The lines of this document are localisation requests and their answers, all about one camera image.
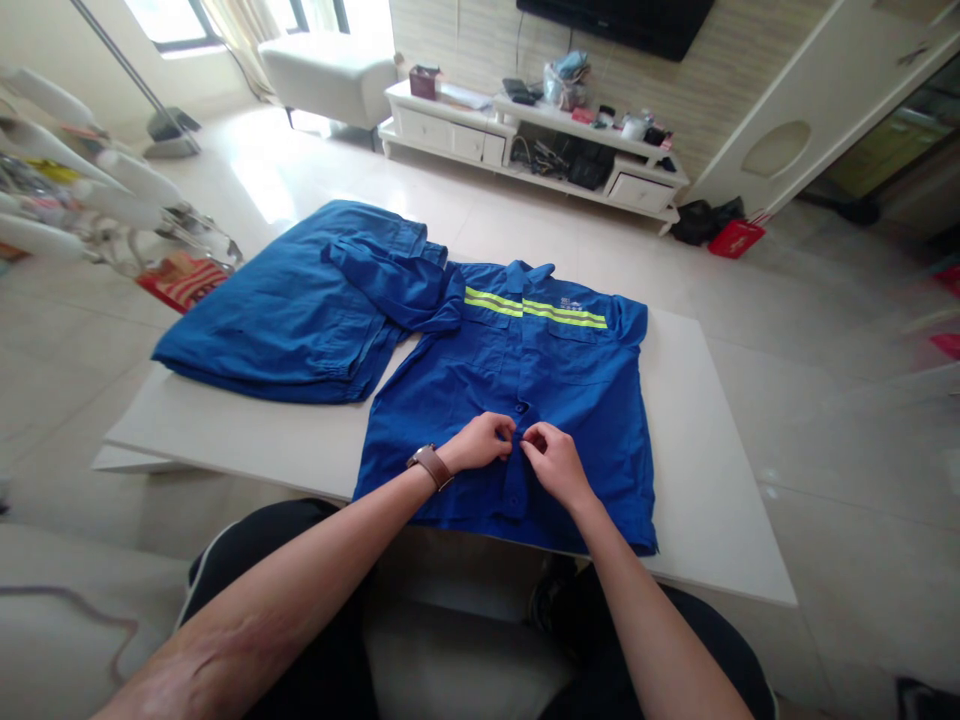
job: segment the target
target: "brown leather watch strap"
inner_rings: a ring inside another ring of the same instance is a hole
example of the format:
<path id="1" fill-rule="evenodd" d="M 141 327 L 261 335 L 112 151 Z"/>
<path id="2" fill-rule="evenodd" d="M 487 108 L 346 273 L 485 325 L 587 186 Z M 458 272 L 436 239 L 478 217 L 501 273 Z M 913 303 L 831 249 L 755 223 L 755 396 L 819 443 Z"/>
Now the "brown leather watch strap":
<path id="1" fill-rule="evenodd" d="M 443 460 L 440 459 L 440 456 L 435 452 L 436 447 L 433 443 L 424 445 L 410 458 L 407 467 L 411 467 L 417 463 L 423 465 L 424 469 L 430 473 L 430 477 L 433 478 L 433 482 L 436 483 L 437 492 L 440 492 L 453 479 L 453 475 Z"/>

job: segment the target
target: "shoe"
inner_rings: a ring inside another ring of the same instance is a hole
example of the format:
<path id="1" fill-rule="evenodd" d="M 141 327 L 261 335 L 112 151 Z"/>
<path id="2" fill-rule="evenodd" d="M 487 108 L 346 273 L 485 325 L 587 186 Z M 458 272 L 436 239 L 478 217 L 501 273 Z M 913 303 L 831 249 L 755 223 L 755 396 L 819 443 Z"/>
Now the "shoe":
<path id="1" fill-rule="evenodd" d="M 543 632 L 552 632 L 550 613 L 553 610 L 553 600 L 576 576 L 576 560 L 568 555 L 548 555 L 543 561 L 543 575 L 530 594 L 526 624 Z"/>

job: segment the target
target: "shirt collar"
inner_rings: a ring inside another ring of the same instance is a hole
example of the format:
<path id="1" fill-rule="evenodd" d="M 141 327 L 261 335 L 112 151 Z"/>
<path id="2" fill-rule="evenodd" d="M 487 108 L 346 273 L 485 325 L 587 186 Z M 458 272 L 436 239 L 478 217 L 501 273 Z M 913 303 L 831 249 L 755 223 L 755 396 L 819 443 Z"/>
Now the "shirt collar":
<path id="1" fill-rule="evenodd" d="M 507 266 L 507 291 L 523 295 L 526 282 L 539 283 L 553 275 L 553 271 L 556 269 L 557 267 L 553 263 L 535 268 L 527 265 L 523 260 L 514 260 Z"/>

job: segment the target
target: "person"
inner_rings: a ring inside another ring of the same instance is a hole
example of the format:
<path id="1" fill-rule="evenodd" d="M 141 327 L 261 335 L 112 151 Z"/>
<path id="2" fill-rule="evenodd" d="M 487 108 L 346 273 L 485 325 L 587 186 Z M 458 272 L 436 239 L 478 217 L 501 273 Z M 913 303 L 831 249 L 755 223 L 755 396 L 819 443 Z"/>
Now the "person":
<path id="1" fill-rule="evenodd" d="M 487 412 L 436 453 L 455 474 L 484 467 L 510 455 L 515 432 L 512 418 Z M 582 669 L 543 717 L 774 717 L 749 646 L 708 605 L 650 576 L 573 439 L 540 422 L 519 445 L 593 560 L 553 598 L 551 630 Z M 434 492 L 413 465 L 343 509 L 290 501 L 227 528 L 191 567 L 179 629 L 95 718 L 376 717 L 364 580 Z"/>

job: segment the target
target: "yellow reflective tape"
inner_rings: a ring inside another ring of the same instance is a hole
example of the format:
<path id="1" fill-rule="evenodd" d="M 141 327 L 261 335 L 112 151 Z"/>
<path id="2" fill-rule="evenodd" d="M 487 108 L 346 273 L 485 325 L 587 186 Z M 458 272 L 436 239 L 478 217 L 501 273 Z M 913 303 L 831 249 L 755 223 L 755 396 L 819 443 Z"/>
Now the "yellow reflective tape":
<path id="1" fill-rule="evenodd" d="M 465 297 L 463 299 L 467 305 L 476 305 L 477 307 L 483 307 L 487 310 L 493 310 L 494 312 L 503 313 L 504 315 L 509 315 L 510 317 L 523 317 L 523 310 L 514 310 L 513 308 L 505 308 L 496 303 L 487 300 L 486 298 L 474 298 L 474 297 Z"/>
<path id="2" fill-rule="evenodd" d="M 583 310 L 564 310 L 562 308 L 538 303 L 524 298 L 523 303 L 507 300 L 493 293 L 481 292 L 472 287 L 466 289 L 466 296 L 463 299 L 467 305 L 493 310 L 494 312 L 510 317 L 523 317 L 524 312 L 538 317 L 545 317 L 554 322 L 567 325 L 576 325 L 578 327 L 592 327 L 599 330 L 607 329 L 607 319 L 603 315 L 594 315 Z"/>
<path id="3" fill-rule="evenodd" d="M 607 329 L 606 320 L 597 321 L 597 320 L 589 320 L 589 319 L 587 319 L 587 318 L 567 318 L 567 317 L 561 317 L 561 316 L 559 316 L 559 315 L 554 315 L 554 314 L 553 314 L 551 311 L 549 311 L 549 310 L 539 310 L 539 309 L 533 308 L 533 307 L 525 307 L 525 308 L 523 309 L 523 312 L 525 312 L 525 313 L 528 314 L 528 315 L 538 315 L 538 316 L 540 316 L 540 317 L 545 317 L 545 318 L 547 318 L 548 320 L 553 320 L 554 322 L 565 323 L 565 324 L 567 324 L 567 325 L 577 325 L 578 327 L 592 327 L 592 328 L 597 328 L 598 330 L 606 330 L 606 329 Z"/>
<path id="4" fill-rule="evenodd" d="M 506 305 L 507 307 L 516 308 L 517 310 L 523 310 L 523 305 L 518 302 L 507 300 L 506 298 L 502 298 L 499 295 L 494 295 L 493 293 L 480 292 L 479 290 L 474 290 L 472 287 L 467 288 L 467 295 L 474 298 L 486 298 L 487 300 L 492 300 L 500 305 Z"/>
<path id="5" fill-rule="evenodd" d="M 547 305 L 546 303 L 538 303 L 533 300 L 523 299 L 524 306 L 531 305 L 535 308 L 541 308 L 542 310 L 551 310 L 555 313 L 561 315 L 570 315 L 571 317 L 582 317 L 590 318 L 591 320 L 596 320 L 597 322 L 604 323 L 606 325 L 607 319 L 603 315 L 594 315 L 593 313 L 588 313 L 584 310 L 565 310 L 563 308 L 554 307 L 553 305 Z"/>

